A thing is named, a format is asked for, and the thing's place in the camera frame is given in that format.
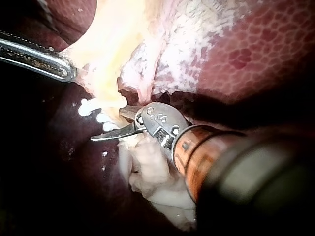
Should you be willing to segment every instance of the metal clamp jaws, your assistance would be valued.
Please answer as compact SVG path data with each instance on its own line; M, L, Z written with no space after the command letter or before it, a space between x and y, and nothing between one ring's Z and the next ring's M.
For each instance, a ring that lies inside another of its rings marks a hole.
M77 68L59 53L2 30L0 61L66 83L73 82L77 76Z
M175 137L189 126L185 117L176 108L160 102L152 102L144 107L126 106L120 109L122 116L128 114L127 118L130 118L130 113L133 113L133 123L91 137L91 140L113 140L147 131L163 148L171 150Z

